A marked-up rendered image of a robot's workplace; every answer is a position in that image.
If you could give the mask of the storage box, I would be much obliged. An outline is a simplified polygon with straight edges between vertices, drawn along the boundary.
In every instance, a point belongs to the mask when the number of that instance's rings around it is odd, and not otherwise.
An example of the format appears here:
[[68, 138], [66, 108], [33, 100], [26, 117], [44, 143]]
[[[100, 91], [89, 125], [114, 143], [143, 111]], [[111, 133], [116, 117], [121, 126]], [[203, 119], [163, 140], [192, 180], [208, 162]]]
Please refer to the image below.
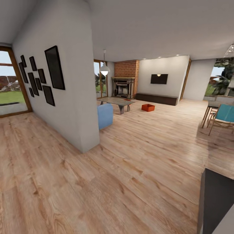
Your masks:
[[151, 105], [151, 104], [144, 104], [144, 105], [142, 105], [141, 109], [144, 110], [144, 111], [147, 111], [147, 112], [154, 111], [155, 106]]

